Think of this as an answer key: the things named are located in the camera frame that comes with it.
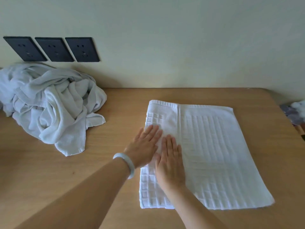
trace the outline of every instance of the electrical socket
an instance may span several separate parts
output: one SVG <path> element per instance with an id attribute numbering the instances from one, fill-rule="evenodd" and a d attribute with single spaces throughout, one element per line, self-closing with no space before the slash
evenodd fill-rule
<path id="1" fill-rule="evenodd" d="M 4 40 L 25 62 L 45 62 L 44 54 L 38 49 L 31 37 L 4 36 Z"/>
<path id="2" fill-rule="evenodd" d="M 62 38 L 35 38 L 52 62 L 73 62 L 69 50 Z"/>
<path id="3" fill-rule="evenodd" d="M 92 38 L 66 38 L 66 41 L 78 62 L 99 62 Z"/>

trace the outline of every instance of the waffle pattern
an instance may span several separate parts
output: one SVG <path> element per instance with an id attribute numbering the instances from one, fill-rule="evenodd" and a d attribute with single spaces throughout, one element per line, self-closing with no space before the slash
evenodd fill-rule
<path id="1" fill-rule="evenodd" d="M 145 126 L 151 124 L 159 125 L 164 135 L 177 138 L 186 185 L 208 209 L 258 208 L 274 203 L 232 108 L 151 100 Z M 141 208 L 174 208 L 158 185 L 154 162 L 141 168 L 139 193 Z"/>

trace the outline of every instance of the wall outlet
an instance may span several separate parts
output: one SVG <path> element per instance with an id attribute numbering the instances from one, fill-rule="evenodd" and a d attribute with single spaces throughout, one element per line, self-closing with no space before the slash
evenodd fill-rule
<path id="1" fill-rule="evenodd" d="M 78 62 L 99 62 L 92 38 L 66 38 L 66 41 Z"/>
<path id="2" fill-rule="evenodd" d="M 25 62 L 47 61 L 44 54 L 38 49 L 31 37 L 11 37 L 5 36 L 4 40 Z"/>
<path id="3" fill-rule="evenodd" d="M 62 38 L 35 38 L 52 62 L 73 62 Z"/>

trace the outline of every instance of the wooden surface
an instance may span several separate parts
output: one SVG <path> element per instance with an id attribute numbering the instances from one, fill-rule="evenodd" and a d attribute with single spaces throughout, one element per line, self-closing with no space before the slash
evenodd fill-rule
<path id="1" fill-rule="evenodd" d="M 214 211 L 229 227 L 304 228 L 305 143 L 269 94 L 256 88 L 106 89 L 98 113 L 106 123 L 87 131 L 86 150 L 65 157 L 0 114 L 0 228 L 14 228 L 121 152 L 144 125 L 149 100 L 229 106 L 254 162 L 275 198 L 271 207 Z M 141 209 L 139 170 L 128 180 L 101 228 L 184 228 L 174 210 Z"/>

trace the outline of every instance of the bangle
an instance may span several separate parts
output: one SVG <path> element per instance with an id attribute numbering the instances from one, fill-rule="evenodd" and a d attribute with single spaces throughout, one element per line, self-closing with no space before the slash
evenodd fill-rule
<path id="1" fill-rule="evenodd" d="M 133 178 L 135 175 L 135 166 L 132 163 L 132 160 L 124 153 L 117 153 L 113 156 L 113 159 L 114 158 L 122 158 L 127 163 L 128 167 L 130 169 L 130 175 L 129 175 L 128 179 Z"/>

